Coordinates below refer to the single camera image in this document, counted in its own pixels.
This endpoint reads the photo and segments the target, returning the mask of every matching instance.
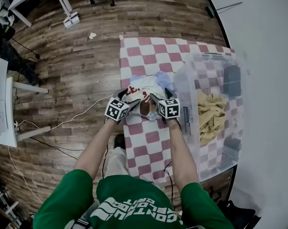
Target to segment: paper scrap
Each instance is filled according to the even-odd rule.
[[[93,39],[94,37],[96,37],[97,35],[95,33],[91,33],[89,36],[89,39]]]

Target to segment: black cord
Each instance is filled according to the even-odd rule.
[[[11,39],[14,40],[16,43],[18,43],[19,45],[21,45],[22,47],[26,48],[24,45],[20,44],[20,43],[19,43],[17,40],[15,40],[13,37],[11,37]],[[37,60],[40,59],[40,55],[38,55],[38,54],[35,53],[34,51],[30,50],[29,48],[26,48],[26,49],[29,50],[29,51],[31,51],[31,52],[35,55],[35,57],[36,57]]]
[[[102,164],[102,170],[101,170],[101,173],[102,173],[102,178],[104,179],[105,176],[104,176],[104,168],[105,168],[105,162],[106,162],[106,157],[107,157],[107,153],[109,151],[109,147],[108,147],[108,144],[107,144],[107,151],[106,151],[106,155],[105,155],[105,159],[104,159],[104,163]]]
[[[33,57],[28,57],[27,60],[28,60],[28,59],[33,59],[33,60],[39,61],[38,59],[35,59],[35,58],[33,58]]]
[[[174,205],[173,205],[173,182],[172,182],[172,179],[171,179],[171,176],[170,176],[168,170],[166,169],[169,165],[171,165],[171,162],[169,162],[169,163],[166,165],[166,167],[165,167],[165,169],[164,169],[164,172],[166,172],[166,173],[168,174],[169,179],[171,180],[171,205],[172,205],[172,208],[173,208],[173,210],[174,210]]]
[[[68,148],[65,148],[65,147],[58,147],[58,146],[50,145],[50,144],[47,144],[45,142],[39,141],[38,139],[35,139],[35,138],[32,138],[32,139],[34,139],[34,140],[36,140],[39,143],[42,143],[44,145],[49,145],[49,146],[52,146],[52,147],[57,147],[57,148],[61,148],[61,149],[68,150],[68,151],[83,151],[84,150],[84,149],[68,149]]]
[[[16,102],[17,93],[18,93],[18,89],[15,90],[15,99],[14,99],[14,107],[13,107],[13,116],[14,116],[14,111],[15,111],[15,102]]]
[[[76,157],[71,156],[71,155],[69,155],[69,154],[63,152],[62,150],[59,149],[59,147],[52,146],[52,145],[49,145],[49,144],[47,144],[47,143],[41,142],[41,141],[39,141],[38,139],[35,139],[35,138],[33,138],[33,137],[30,137],[30,138],[33,139],[33,140],[36,140],[36,141],[38,141],[39,143],[42,143],[42,144],[44,144],[44,145],[46,145],[46,146],[49,146],[49,147],[55,148],[55,149],[59,150],[60,152],[64,153],[65,155],[70,156],[71,158],[77,159]]]

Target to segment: folded beige cloth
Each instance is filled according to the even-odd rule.
[[[226,103],[227,100],[220,95],[206,95],[201,90],[197,91],[201,146],[208,144],[221,131],[225,122]]]

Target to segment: white cable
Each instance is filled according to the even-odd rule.
[[[91,109],[91,108],[92,108],[95,104],[97,104],[99,101],[104,100],[104,99],[109,98],[109,97],[112,97],[112,96],[113,96],[113,95],[110,95],[110,96],[108,96],[108,97],[99,99],[99,100],[96,101],[92,106],[90,106],[87,110],[85,110],[83,113],[77,114],[77,115],[74,116],[71,120],[69,120],[69,121],[64,121],[64,122],[60,123],[59,125],[57,125],[56,127],[50,129],[50,130],[54,130],[55,128],[59,127],[60,125],[62,125],[62,124],[64,124],[64,123],[71,122],[71,121],[74,120],[77,116],[80,116],[80,115],[82,115],[82,114],[85,114],[89,109]]]
[[[112,96],[113,96],[113,95],[110,95],[110,96],[108,96],[108,97],[105,97],[105,98],[102,98],[102,99],[97,100],[92,106],[90,106],[90,107],[89,107],[87,110],[85,110],[83,113],[77,114],[77,115],[74,116],[71,120],[69,120],[69,121],[64,121],[64,122],[60,123],[59,125],[57,125],[56,127],[50,129],[50,130],[54,130],[55,128],[58,128],[60,125],[62,125],[62,124],[64,124],[64,123],[73,121],[76,117],[78,117],[78,116],[80,116],[80,115],[82,115],[82,114],[85,114],[87,111],[89,111],[89,110],[90,110],[95,104],[97,104],[99,101],[104,100],[104,99],[107,99],[107,98],[112,97]],[[32,123],[32,122],[30,122],[30,121],[28,121],[28,120],[23,120],[18,126],[20,126],[21,124],[23,124],[23,122],[28,122],[28,123],[30,123],[30,124],[35,125],[37,128],[39,128],[35,123]]]
[[[16,167],[16,165],[15,165],[15,163],[14,163],[12,157],[11,157],[11,153],[10,153],[10,150],[9,150],[9,146],[7,146],[7,147],[8,147],[8,152],[9,152],[10,159],[11,159],[12,163],[14,164],[14,167],[17,169],[17,171],[19,172],[19,174],[21,175],[21,177],[24,179],[24,181],[25,181],[25,183],[26,183],[26,186],[27,186],[28,189],[31,191],[31,193],[32,193],[32,194],[41,202],[41,204],[42,204],[43,202],[38,198],[38,196],[36,196],[36,195],[33,193],[33,191],[31,190],[31,188],[28,186],[27,181],[25,180],[25,177],[23,177],[23,175],[21,174],[20,170]]]
[[[21,124],[23,124],[23,122],[28,122],[28,123],[30,123],[30,124],[35,125],[37,128],[39,128],[35,123],[32,123],[32,122],[30,122],[30,121],[28,121],[28,120],[23,120],[18,126],[20,126]]]

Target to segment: person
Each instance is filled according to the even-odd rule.
[[[116,125],[113,119],[105,121],[78,158],[73,171],[63,177],[40,207],[33,221],[34,229],[234,228],[200,186],[196,164],[177,119],[167,119],[167,125],[173,178],[181,195],[181,219],[157,186],[129,176],[123,134],[115,138],[106,176],[96,189],[98,202],[93,203],[93,180]]]
[[[31,229],[32,228],[32,222],[33,222],[33,218],[35,214],[32,212],[29,212],[29,213],[31,214],[31,216],[21,223],[19,229]]]
[[[29,82],[30,85],[39,85],[39,77],[34,72],[35,63],[22,58],[16,49],[0,34],[0,58],[8,61],[8,70],[17,71]]]

